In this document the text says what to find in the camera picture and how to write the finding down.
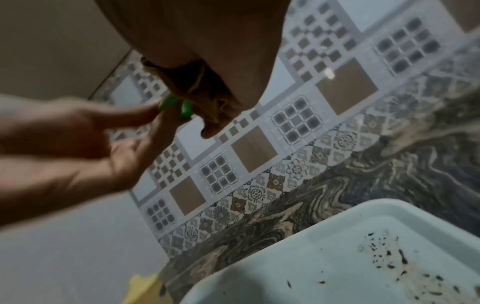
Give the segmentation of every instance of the brown fabric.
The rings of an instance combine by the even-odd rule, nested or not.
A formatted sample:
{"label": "brown fabric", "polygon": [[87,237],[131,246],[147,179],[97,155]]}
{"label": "brown fabric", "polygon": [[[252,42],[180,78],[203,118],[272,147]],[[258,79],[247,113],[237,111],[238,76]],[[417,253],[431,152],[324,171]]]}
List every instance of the brown fabric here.
{"label": "brown fabric", "polygon": [[219,123],[219,115],[233,98],[222,80],[203,60],[185,66],[166,69],[142,57],[144,69],[160,77],[176,96],[193,103],[193,112],[205,122]]}

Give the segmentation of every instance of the tiled wall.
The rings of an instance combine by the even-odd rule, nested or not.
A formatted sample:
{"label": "tiled wall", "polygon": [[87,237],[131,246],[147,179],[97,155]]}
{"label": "tiled wall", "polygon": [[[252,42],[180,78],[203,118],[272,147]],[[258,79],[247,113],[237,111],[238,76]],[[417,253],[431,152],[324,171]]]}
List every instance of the tiled wall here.
{"label": "tiled wall", "polygon": [[[479,35],[476,1],[294,0],[258,105],[209,140],[200,136],[203,121],[193,119],[133,189],[166,252],[192,248],[401,125],[389,109],[408,104],[411,111],[420,102],[385,110],[385,96]],[[451,81],[425,79],[422,94]],[[132,52],[94,97],[122,106],[167,93]]]}

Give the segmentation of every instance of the hand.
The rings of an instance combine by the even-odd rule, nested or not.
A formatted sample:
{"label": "hand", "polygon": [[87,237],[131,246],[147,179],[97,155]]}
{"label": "hand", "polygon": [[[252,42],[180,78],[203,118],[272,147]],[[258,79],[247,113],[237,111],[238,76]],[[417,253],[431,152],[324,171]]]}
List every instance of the hand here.
{"label": "hand", "polygon": [[206,124],[218,134],[253,108],[270,80],[290,0],[96,0],[130,45],[164,68],[203,59],[235,96]]}
{"label": "hand", "polygon": [[[0,226],[134,187],[187,122],[180,106],[157,107],[63,99],[0,118]],[[152,121],[136,139],[105,135]]]}

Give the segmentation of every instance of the white plastic tray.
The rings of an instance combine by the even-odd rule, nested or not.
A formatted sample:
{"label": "white plastic tray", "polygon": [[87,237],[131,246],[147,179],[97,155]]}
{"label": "white plastic tray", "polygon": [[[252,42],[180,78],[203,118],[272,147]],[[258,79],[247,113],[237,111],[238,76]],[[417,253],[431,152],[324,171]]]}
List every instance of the white plastic tray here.
{"label": "white plastic tray", "polygon": [[215,273],[182,304],[477,303],[479,273],[480,239],[378,199]]}

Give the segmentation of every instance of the yellow object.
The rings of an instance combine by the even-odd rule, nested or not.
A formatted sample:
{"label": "yellow object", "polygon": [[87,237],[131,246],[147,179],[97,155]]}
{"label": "yellow object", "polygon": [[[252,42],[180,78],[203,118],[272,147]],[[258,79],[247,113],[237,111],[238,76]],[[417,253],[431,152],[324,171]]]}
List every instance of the yellow object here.
{"label": "yellow object", "polygon": [[148,277],[135,275],[128,285],[123,304],[173,304],[173,299],[159,274]]}

